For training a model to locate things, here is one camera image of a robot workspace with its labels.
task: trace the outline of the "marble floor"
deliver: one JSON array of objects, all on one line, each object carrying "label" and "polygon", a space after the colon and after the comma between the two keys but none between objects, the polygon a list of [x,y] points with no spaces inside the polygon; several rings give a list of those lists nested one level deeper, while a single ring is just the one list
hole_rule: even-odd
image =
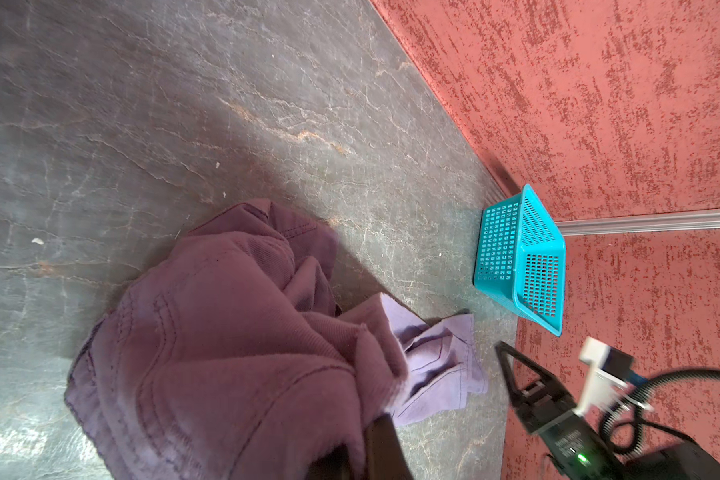
[{"label": "marble floor", "polygon": [[336,228],[343,306],[476,314],[489,394],[400,437],[419,480],[499,478],[516,317],[470,276],[502,196],[367,0],[0,0],[1,480],[109,477],[62,403],[72,355],[250,197]]}]

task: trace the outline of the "red textured wall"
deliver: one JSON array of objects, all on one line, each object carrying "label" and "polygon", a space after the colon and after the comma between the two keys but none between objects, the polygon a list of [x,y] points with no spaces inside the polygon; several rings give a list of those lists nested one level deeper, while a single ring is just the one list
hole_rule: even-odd
[{"label": "red textured wall", "polygon": [[[531,183],[556,220],[720,207],[720,2],[372,1],[508,194]],[[576,396],[587,336],[644,373],[720,367],[720,230],[566,242],[564,333],[520,320],[519,350]],[[656,404],[720,460],[720,385]],[[510,413],[502,478],[545,452]]]},{"label": "red textured wall", "polygon": [[508,192],[556,220],[720,207],[720,2],[372,1]]},{"label": "red textured wall", "polygon": [[[720,368],[720,230],[566,242],[563,335],[520,320],[517,348],[558,375],[576,398],[586,375],[578,355],[588,336],[633,355],[635,370],[646,376],[682,366]],[[720,383],[659,389],[652,404],[653,421],[688,433],[720,462]],[[649,446],[667,441],[672,437],[648,435]],[[510,412],[502,478],[538,478],[546,452]],[[544,478],[558,477],[549,466]]]}]

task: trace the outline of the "coiled cable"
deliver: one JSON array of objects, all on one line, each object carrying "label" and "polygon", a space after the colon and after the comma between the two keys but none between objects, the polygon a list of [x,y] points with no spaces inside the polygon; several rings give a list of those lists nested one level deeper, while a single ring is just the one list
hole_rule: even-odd
[{"label": "coiled cable", "polygon": [[[674,430],[673,428],[660,426],[652,422],[643,420],[643,407],[650,398],[653,390],[668,383],[679,382],[682,380],[719,380],[720,370],[718,369],[681,369],[672,372],[664,372],[651,379],[646,380],[642,385],[635,389],[627,396],[617,400],[605,413],[600,420],[598,434],[605,444],[609,446],[613,452],[622,456],[637,456],[643,448],[645,440],[645,427],[653,427],[663,430],[671,435],[678,436],[686,441],[692,441],[692,438]],[[631,407],[634,408],[634,417],[625,422],[619,422],[619,418]],[[627,446],[619,446],[613,443],[611,437],[614,431],[622,426],[632,426],[632,441]]]}]

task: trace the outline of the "purple towel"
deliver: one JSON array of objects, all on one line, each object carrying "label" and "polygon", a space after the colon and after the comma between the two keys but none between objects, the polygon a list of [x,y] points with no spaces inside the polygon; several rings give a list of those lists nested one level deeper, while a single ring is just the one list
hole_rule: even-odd
[{"label": "purple towel", "polygon": [[129,287],[65,394],[116,480],[298,479],[340,445],[359,478],[378,416],[416,421],[484,389],[471,318],[423,332],[381,294],[335,318],[337,245],[326,226],[253,200]]},{"label": "purple towel", "polygon": [[474,318],[456,315],[428,327],[415,314],[383,300],[408,360],[407,399],[392,414],[397,426],[419,422],[442,410],[467,406],[467,394],[486,393],[488,381],[474,350]]}]

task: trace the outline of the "basket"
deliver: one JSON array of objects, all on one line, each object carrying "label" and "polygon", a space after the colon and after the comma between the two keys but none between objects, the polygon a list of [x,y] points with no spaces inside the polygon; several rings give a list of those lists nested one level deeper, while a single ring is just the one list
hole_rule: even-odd
[{"label": "basket", "polygon": [[565,240],[530,185],[483,212],[473,283],[510,311],[562,333]]}]

